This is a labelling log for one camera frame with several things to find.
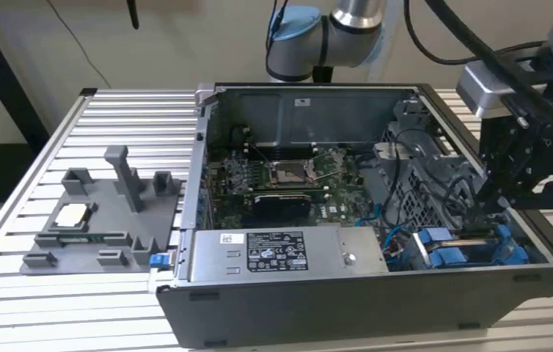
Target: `black cable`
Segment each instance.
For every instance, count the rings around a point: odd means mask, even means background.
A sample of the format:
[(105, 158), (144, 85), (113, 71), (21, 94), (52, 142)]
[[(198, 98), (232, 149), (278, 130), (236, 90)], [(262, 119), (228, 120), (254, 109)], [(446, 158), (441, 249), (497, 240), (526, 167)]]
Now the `black cable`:
[[(475, 56), (466, 57), (465, 59), (442, 59), (439, 56), (434, 55), (423, 46), (422, 42), (419, 41), (419, 38), (415, 33), (415, 29), (413, 28), (413, 22), (411, 22), (411, 9), (410, 9), (410, 0), (405, 0), (405, 22), (406, 22), (406, 30), (409, 32), (409, 36), (411, 37), (413, 44), (415, 44), (415, 47), (418, 48), (419, 52), (423, 54), (425, 57), (427, 57), (433, 62), (437, 62), (439, 65), (465, 65), (469, 62), (478, 61), (478, 58)], [(505, 54), (510, 53), (511, 51), (522, 50), (522, 49), (530, 49), (530, 48), (538, 48), (545, 43), (543, 40), (538, 40), (534, 42), (527, 42), (522, 44), (517, 44), (513, 46), (509, 46), (506, 48), (501, 48), (495, 51), (495, 53)]]
[(526, 83), (517, 65), (497, 57), (495, 51), (467, 28), (443, 0), (426, 0), (426, 3), (454, 37), (482, 60), (491, 74), (514, 90), (527, 112), (553, 126), (553, 105), (543, 99), (533, 86)]
[[(430, 133), (426, 130), (423, 130), (421, 128), (406, 128), (405, 130), (402, 130), (401, 133), (398, 133), (397, 136), (394, 137), (394, 140), (398, 144), (402, 144), (410, 150), (414, 150), (413, 147), (410, 147), (406, 143), (403, 143), (402, 141), (398, 140), (402, 133), (403, 132), (410, 132), (410, 131), (425, 133), (430, 138), (433, 138), (433, 136), (430, 135)], [(450, 182), (450, 179), (447, 179), (447, 180), (439, 179), (439, 177), (437, 177), (437, 175), (430, 171), (429, 166), (427, 166), (426, 163), (422, 163), (422, 169), (423, 169), (426, 175), (433, 179), (433, 181), (443, 188), (445, 191), (447, 191), (447, 186), (445, 184), (447, 182)]]
[(272, 34), (272, 18), (274, 18), (274, 14), (276, 13), (276, 6), (278, 6), (278, 0), (274, 0), (272, 14), (270, 15), (270, 22), (267, 23), (266, 49), (270, 46), (270, 38)]
[[(394, 148), (395, 148), (395, 168), (394, 168), (394, 179), (391, 181), (391, 188), (390, 188), (390, 193), (385, 199), (385, 203), (383, 203), (383, 207), (382, 207), (382, 212), (383, 212), (383, 221), (385, 224), (387, 224), (390, 227), (395, 227), (397, 225), (393, 224), (389, 219), (386, 218), (386, 209), (390, 205), (390, 201), (391, 198), (394, 197), (394, 193), (395, 193), (395, 189), (397, 189), (397, 182), (399, 181), (401, 178), (401, 153), (397, 151), (397, 145), (394, 143)], [(397, 217), (399, 218), (401, 216), (401, 209), (398, 208), (397, 210)]]
[(459, 225), (457, 224), (451, 214), (449, 213), (447, 202), (449, 202), (449, 199), (450, 199), (450, 195), (454, 192), (455, 185), (461, 181), (465, 181), (467, 183), (467, 188), (470, 189), (471, 196), (475, 197), (474, 184), (470, 183), (470, 180), (465, 175), (461, 175), (450, 183), (449, 190), (445, 192), (443, 200), (441, 201), (441, 208), (443, 210), (443, 213), (445, 213), (446, 217), (449, 218), (449, 221), (453, 223), (454, 228), (457, 228), (457, 229), (459, 228)]
[(83, 55), (84, 55), (84, 57), (85, 57), (85, 59), (87, 59), (87, 62), (88, 62), (88, 63), (89, 63), (89, 65), (91, 65), (91, 68), (93, 68), (93, 69), (95, 69), (95, 71), (97, 72), (97, 75), (100, 75), (100, 78), (103, 79), (104, 83), (107, 84), (108, 88), (111, 89), (111, 88), (112, 88), (112, 87), (111, 87), (111, 84), (108, 83), (108, 80), (107, 80), (107, 78), (104, 77), (104, 75), (101, 74), (101, 72), (100, 72), (100, 70), (97, 69), (96, 65), (93, 65), (93, 63), (91, 62), (91, 58), (89, 58), (89, 55), (88, 55), (88, 53), (87, 53), (87, 50), (84, 50), (84, 46), (83, 46), (83, 44), (80, 43), (80, 40), (79, 40), (79, 38), (76, 37), (76, 34), (75, 34), (75, 33), (73, 33), (73, 31), (71, 30), (71, 28), (69, 28), (68, 24), (65, 23), (65, 21), (64, 21), (63, 17), (60, 16), (59, 10), (57, 10), (57, 9), (56, 9), (56, 7), (53, 6), (53, 4), (52, 4), (51, 0), (45, 0), (45, 1), (48, 2), (49, 7), (52, 7), (52, 11), (53, 11), (53, 13), (56, 14), (56, 16), (59, 17), (59, 21), (63, 23), (64, 28), (68, 30), (68, 32), (69, 32), (69, 34), (71, 34), (71, 36), (73, 37), (73, 39), (75, 39), (75, 41), (76, 41), (76, 44), (79, 44), (80, 50), (83, 51)]
[(266, 52), (266, 70), (270, 72), (270, 53), (272, 51), (274, 37), (276, 36), (278, 31), (280, 30), (280, 24), (283, 23), (284, 9), (287, 9), (288, 0), (284, 0), (283, 6), (278, 11), (276, 17), (274, 13), (276, 12), (276, 3), (278, 0), (274, 0), (272, 15), (270, 17), (270, 29), (267, 31), (267, 52)]

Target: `blue cable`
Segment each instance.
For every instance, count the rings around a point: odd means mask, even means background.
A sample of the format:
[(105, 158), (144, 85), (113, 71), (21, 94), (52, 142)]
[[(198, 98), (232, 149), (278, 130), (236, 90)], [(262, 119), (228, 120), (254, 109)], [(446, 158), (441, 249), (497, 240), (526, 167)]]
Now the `blue cable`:
[(374, 205), (374, 216), (370, 218), (360, 218), (358, 219), (358, 221), (354, 223), (355, 227), (360, 227), (360, 223), (363, 221), (371, 221), (371, 220), (376, 220), (381, 217), (381, 204)]
[(390, 234), (386, 236), (386, 239), (385, 239), (383, 250), (389, 247), (391, 238), (395, 235), (395, 233), (401, 230), (401, 228), (402, 228), (402, 226), (395, 226), (391, 229)]

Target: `white sticker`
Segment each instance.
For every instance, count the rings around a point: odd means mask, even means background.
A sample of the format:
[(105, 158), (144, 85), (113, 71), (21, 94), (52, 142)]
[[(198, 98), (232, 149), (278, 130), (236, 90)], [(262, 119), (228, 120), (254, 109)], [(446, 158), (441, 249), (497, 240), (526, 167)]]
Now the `white sticker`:
[(222, 236), (219, 238), (220, 244), (243, 244), (244, 241), (244, 233), (222, 233)]
[(311, 98), (300, 98), (294, 100), (295, 106), (311, 106)]

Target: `aluminum table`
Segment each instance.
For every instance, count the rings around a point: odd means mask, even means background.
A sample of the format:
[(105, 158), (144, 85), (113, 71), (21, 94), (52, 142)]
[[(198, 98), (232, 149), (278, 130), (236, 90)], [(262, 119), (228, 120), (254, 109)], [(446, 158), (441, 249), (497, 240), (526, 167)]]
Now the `aluminum table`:
[[(478, 138), (479, 122), (458, 95), (438, 92)], [(141, 176), (169, 170), (186, 179), (195, 124), (194, 91), (99, 90), (77, 99), (0, 211), (0, 351), (184, 351), (147, 291), (148, 274), (21, 276), (19, 270), (63, 193), (64, 171), (87, 167), (93, 178), (113, 177), (104, 150), (125, 144)], [(553, 211), (545, 214), (553, 223)], [(180, 216), (181, 202), (175, 224)], [(486, 330), (235, 351), (352, 350), (553, 351), (553, 297), (527, 301)]]

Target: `black power cable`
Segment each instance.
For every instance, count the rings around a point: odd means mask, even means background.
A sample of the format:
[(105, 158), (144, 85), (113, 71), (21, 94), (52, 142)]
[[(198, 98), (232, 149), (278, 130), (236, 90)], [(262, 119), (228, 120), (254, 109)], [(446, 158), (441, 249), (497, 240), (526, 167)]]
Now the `black power cable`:
[[(413, 21), (411, 21), (411, 4), (410, 0), (405, 0), (405, 23), (406, 23), (406, 30), (409, 32), (409, 36), (411, 37), (413, 44), (415, 44), (415, 47), (418, 48), (419, 52), (423, 54), (425, 57), (430, 59), (430, 61), (437, 62), (439, 65), (465, 65), (469, 62), (478, 61), (479, 58), (475, 56), (466, 57), (465, 59), (442, 59), (439, 56), (434, 55), (423, 46), (422, 42), (419, 41), (419, 38), (415, 34), (415, 29), (413, 28)], [(509, 46), (506, 48), (501, 48), (495, 51), (495, 53), (506, 54), (511, 51), (518, 51), (523, 49), (530, 48), (538, 48), (545, 43), (543, 40), (538, 40), (534, 42), (527, 42), (522, 44), (517, 44), (513, 46)]]
[(518, 66), (497, 57), (495, 51), (467, 28), (443, 0), (426, 0), (426, 3), (454, 37), (482, 60), (487, 70), (514, 90), (529, 113), (553, 126), (553, 105), (526, 83)]
[(276, 4), (278, 0), (274, 0), (274, 6), (272, 6), (272, 14), (270, 16), (270, 25), (267, 29), (267, 41), (266, 41), (266, 70), (270, 72), (270, 53), (272, 51), (272, 45), (274, 45), (274, 37), (276, 36), (278, 31), (280, 30), (280, 24), (283, 23), (284, 18), (284, 10), (287, 9), (288, 0), (284, 0), (283, 6), (280, 10), (278, 11), (276, 17), (274, 17), (274, 14), (276, 13)]
[(53, 6), (51, 0), (45, 0), (48, 2), (49, 7), (52, 7), (52, 11), (56, 14), (56, 16), (59, 17), (59, 21), (63, 23), (64, 28), (68, 30), (71, 36), (73, 37), (76, 44), (80, 47), (80, 51), (83, 52), (84, 58), (87, 60), (87, 62), (89, 63), (91, 68), (97, 72), (97, 75), (100, 75), (101, 80), (104, 81), (104, 83), (107, 84), (108, 88), (111, 89), (111, 84), (108, 83), (107, 78), (104, 77), (104, 75), (101, 74), (100, 70), (97, 69), (96, 65), (93, 65), (93, 62), (91, 61), (89, 55), (87, 53), (87, 50), (84, 50), (84, 46), (80, 43), (79, 38), (76, 37), (76, 34), (73, 33), (73, 31), (71, 30), (67, 22), (64, 21), (63, 17), (60, 16), (59, 10), (56, 9), (56, 7)]

